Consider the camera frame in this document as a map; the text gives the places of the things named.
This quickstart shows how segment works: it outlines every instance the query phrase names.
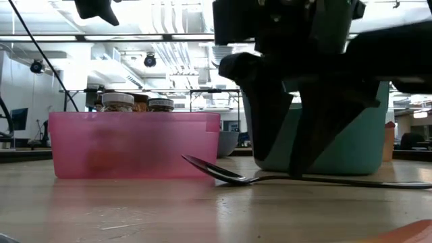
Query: desk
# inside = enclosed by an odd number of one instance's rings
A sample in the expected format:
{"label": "desk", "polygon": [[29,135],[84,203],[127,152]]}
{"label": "desk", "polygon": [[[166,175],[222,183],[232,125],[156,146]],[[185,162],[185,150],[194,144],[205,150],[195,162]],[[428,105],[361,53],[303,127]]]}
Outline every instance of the desk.
{"label": "desk", "polygon": [[[262,173],[251,157],[219,165]],[[364,179],[432,181],[432,164],[385,163]],[[22,243],[338,242],[432,219],[431,201],[427,190],[289,181],[56,180],[51,161],[0,164],[0,232]]]}

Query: security camera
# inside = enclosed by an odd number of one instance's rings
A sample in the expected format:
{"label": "security camera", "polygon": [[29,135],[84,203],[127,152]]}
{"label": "security camera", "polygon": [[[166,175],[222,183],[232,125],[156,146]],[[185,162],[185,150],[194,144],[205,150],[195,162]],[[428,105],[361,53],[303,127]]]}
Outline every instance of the security camera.
{"label": "security camera", "polygon": [[156,58],[154,53],[147,53],[146,59],[144,59],[144,65],[148,68],[156,66]]}
{"label": "security camera", "polygon": [[43,74],[45,72],[45,65],[43,64],[43,60],[35,59],[30,65],[30,71],[33,74]]}

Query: gray bowl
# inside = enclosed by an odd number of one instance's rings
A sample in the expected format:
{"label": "gray bowl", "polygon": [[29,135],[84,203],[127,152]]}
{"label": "gray bowl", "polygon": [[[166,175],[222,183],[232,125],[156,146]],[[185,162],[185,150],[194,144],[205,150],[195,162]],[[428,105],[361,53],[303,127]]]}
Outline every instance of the gray bowl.
{"label": "gray bowl", "polygon": [[238,144],[238,132],[219,132],[219,145],[217,148],[217,157],[226,157],[230,155]]}

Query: metal spoon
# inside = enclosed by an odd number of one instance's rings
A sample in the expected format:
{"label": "metal spoon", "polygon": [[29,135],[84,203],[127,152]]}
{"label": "metal spoon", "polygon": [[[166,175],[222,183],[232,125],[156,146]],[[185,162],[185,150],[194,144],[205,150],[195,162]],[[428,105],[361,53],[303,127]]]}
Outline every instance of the metal spoon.
{"label": "metal spoon", "polygon": [[216,165],[212,165],[209,162],[203,161],[190,155],[182,155],[182,157],[191,163],[195,168],[202,172],[210,175],[211,177],[235,184],[235,185],[248,185],[255,182],[261,182],[265,180],[297,180],[305,182],[323,182],[332,184],[343,184],[347,186],[360,186],[369,188],[397,188],[397,189],[431,189],[432,184],[426,182],[368,182],[358,180],[343,180],[343,179],[332,179],[332,178],[293,178],[289,175],[268,175],[259,178],[245,178],[244,176],[230,172],[226,169],[220,168]]}

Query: black cable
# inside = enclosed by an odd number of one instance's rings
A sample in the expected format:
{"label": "black cable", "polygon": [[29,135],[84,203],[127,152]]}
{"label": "black cable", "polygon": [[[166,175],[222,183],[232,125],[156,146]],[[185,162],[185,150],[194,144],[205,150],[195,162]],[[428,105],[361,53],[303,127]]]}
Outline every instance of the black cable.
{"label": "black cable", "polygon": [[4,138],[13,138],[14,137],[14,123],[12,122],[12,117],[11,114],[9,113],[9,110],[7,110],[7,107],[5,105],[5,103],[3,102],[3,99],[0,97],[0,107],[3,110],[3,112],[5,113],[5,117],[7,120],[7,125],[9,126],[9,134],[0,132],[0,136],[4,137]]}
{"label": "black cable", "polygon": [[42,51],[41,47],[39,46],[38,42],[36,41],[36,39],[33,37],[32,33],[30,32],[30,30],[28,29],[26,23],[24,22],[24,20],[22,19],[21,14],[19,13],[18,9],[16,8],[15,4],[13,3],[12,0],[9,0],[9,4],[11,5],[11,7],[13,8],[13,11],[15,12],[16,16],[18,17],[18,19],[20,19],[20,22],[22,24],[22,26],[24,27],[24,29],[26,29],[26,32],[28,34],[28,36],[32,39],[32,42],[34,43],[34,45],[36,46],[36,48],[39,50],[39,53],[42,55],[43,59],[47,62],[49,68],[51,68],[51,71],[53,71],[54,76],[56,77],[56,79],[59,81],[60,86],[62,87],[62,89],[65,91],[67,97],[70,99],[70,101],[72,102],[72,104],[74,105],[74,108],[77,112],[79,112],[80,110],[78,110],[75,101],[73,100],[72,96],[70,95],[69,91],[66,89],[65,85],[63,84],[63,82],[61,81],[61,78],[59,76],[59,74],[57,73],[57,71],[55,71],[53,64],[51,64],[51,62],[48,60],[48,57],[45,55],[45,53]]}

